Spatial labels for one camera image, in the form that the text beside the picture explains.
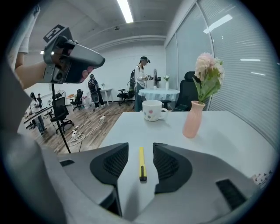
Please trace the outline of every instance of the ceiling light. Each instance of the ceiling light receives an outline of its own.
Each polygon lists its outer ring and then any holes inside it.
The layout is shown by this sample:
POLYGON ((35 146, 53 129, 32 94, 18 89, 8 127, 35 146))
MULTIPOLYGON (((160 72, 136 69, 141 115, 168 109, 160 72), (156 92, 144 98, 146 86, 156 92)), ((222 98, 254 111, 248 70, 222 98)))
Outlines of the ceiling light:
POLYGON ((240 59, 241 61, 261 61, 260 59, 240 59))
POLYGON ((127 0, 117 0, 117 1, 122 10, 122 14, 126 20, 126 23, 132 23, 133 19, 132 19, 132 15, 130 12, 130 6, 128 5, 127 0))
POLYGON ((252 74, 257 74, 257 75, 264 75, 265 76, 265 74, 261 74, 261 73, 257 73, 257 72, 251 72, 252 74))
POLYGON ((227 14, 224 17, 222 17, 221 19, 219 19, 218 21, 212 23, 207 29, 205 29, 203 32, 204 33, 209 33, 212 30, 214 30, 215 28, 221 26, 222 24, 230 21, 232 19, 231 15, 227 14))

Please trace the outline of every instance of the pink vase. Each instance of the pink vase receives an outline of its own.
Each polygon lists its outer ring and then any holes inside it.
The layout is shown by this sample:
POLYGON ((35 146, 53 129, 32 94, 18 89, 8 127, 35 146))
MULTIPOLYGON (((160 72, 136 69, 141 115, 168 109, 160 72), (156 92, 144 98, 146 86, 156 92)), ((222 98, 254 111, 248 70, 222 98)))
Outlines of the pink vase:
POLYGON ((194 138, 200 128, 202 110, 205 104, 198 104, 198 101, 192 101, 192 108, 188 113, 187 120, 183 127, 183 135, 187 138, 194 138))

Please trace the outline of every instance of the white shirt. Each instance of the white shirt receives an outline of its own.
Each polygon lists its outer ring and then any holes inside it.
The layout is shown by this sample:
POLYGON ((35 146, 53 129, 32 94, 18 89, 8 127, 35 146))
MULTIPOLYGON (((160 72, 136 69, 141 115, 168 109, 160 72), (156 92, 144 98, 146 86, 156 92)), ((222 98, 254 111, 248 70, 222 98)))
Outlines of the white shirt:
POLYGON ((37 101, 32 100, 32 102, 30 104, 31 113, 39 112, 41 110, 41 108, 38 107, 39 105, 40 105, 40 103, 38 100, 37 101))
POLYGON ((134 77, 135 82, 141 84, 141 86, 144 86, 145 80, 142 80, 143 77, 146 77, 144 73, 144 69, 141 68, 141 66, 136 66, 134 70, 134 77))

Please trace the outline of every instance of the wooden floor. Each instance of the wooden floor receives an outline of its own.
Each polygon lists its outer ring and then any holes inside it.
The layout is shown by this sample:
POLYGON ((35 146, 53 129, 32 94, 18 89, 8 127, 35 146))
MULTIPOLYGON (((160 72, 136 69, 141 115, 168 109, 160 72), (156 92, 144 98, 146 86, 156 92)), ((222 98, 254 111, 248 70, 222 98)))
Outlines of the wooden floor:
MULTIPOLYGON (((81 143, 78 143, 72 147, 69 147, 70 151, 78 152, 80 145, 81 151, 98 148, 117 119, 121 116, 122 112, 132 112, 133 105, 134 103, 130 103, 130 105, 123 104, 121 106, 119 106, 118 103, 110 103, 109 106, 99 107, 99 109, 95 110, 95 112, 93 112, 93 107, 82 110, 76 109, 73 112, 72 107, 68 106, 69 115, 67 116, 67 119, 72 120, 75 126, 79 125, 79 128, 83 126, 80 130, 78 130, 78 132, 84 130, 84 128, 87 127, 91 121, 93 121, 87 130, 84 131, 84 134, 88 134, 90 131, 96 128, 101 116, 106 116, 105 122, 101 127, 97 128, 93 133, 85 138, 82 142, 82 145, 81 143)), ((58 134, 56 134, 57 124, 50 122, 49 118, 44 119, 44 124, 47 128, 44 135, 41 135, 37 128, 27 131, 31 132, 31 136, 39 143, 39 145, 51 147, 57 154, 68 153, 59 131, 58 134)), ((66 125, 66 133, 64 134, 66 141, 69 141, 69 139, 72 137, 72 128, 72 125, 66 125)))

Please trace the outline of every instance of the hand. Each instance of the hand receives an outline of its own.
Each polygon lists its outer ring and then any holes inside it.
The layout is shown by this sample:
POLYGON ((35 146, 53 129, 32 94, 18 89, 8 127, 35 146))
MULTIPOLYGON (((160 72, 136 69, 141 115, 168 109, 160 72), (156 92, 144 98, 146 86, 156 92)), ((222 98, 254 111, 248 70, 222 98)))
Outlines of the hand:
MULTIPOLYGON (((60 61, 60 56, 61 56, 61 54, 62 54, 62 51, 63 51, 63 49, 57 49, 57 50, 55 51, 55 53, 52 55, 52 61, 53 61, 56 65, 58 65, 58 66, 60 66, 62 69, 64 69, 64 68, 65 68, 65 64, 61 63, 61 61, 60 61)), ((68 50, 68 55, 70 55, 71 52, 72 52, 72 49, 69 49, 69 50, 68 50)), ((92 66, 89 66, 89 67, 87 67, 86 70, 83 70, 83 72, 82 72, 82 78, 81 78, 81 80, 80 80, 80 83, 82 83, 82 82, 88 77, 88 75, 89 75, 92 71, 93 71, 93 67, 92 67, 92 66)))

